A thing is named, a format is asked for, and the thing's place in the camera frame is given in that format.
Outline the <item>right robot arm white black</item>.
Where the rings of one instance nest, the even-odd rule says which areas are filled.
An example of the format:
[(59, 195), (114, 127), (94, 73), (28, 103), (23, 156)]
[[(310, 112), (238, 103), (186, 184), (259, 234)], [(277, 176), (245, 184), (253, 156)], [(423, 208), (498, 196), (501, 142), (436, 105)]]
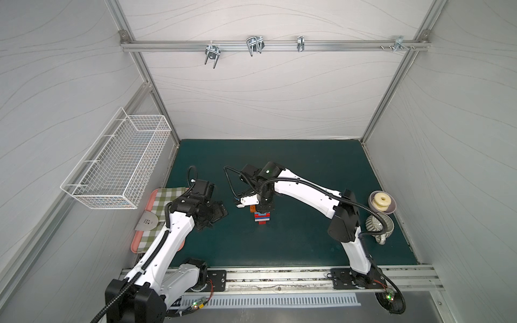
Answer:
[(328, 233), (343, 246), (352, 273), (363, 276), (370, 274), (372, 261), (359, 239), (362, 233), (359, 223), (360, 205), (352, 192), (345, 195), (321, 187), (275, 162), (269, 162), (263, 168), (248, 164), (237, 173), (240, 180), (249, 186), (248, 190), (236, 194), (238, 208), (254, 206), (258, 213), (270, 213), (275, 208), (274, 196), (296, 199), (331, 220)]

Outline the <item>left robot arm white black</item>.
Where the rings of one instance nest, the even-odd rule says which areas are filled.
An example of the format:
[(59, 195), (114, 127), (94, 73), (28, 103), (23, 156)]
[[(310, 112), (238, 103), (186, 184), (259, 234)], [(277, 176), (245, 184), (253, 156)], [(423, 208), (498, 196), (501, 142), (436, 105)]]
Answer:
[(207, 305), (211, 299), (202, 297), (184, 310), (170, 310), (188, 290), (215, 291), (205, 261), (190, 258), (173, 275), (167, 277), (166, 272), (191, 231), (212, 227), (228, 214), (222, 202), (212, 200), (213, 190), (214, 184), (194, 180), (185, 193), (165, 206), (165, 224), (158, 237), (123, 279), (109, 283), (105, 306), (93, 322), (102, 318), (107, 322), (164, 322)]

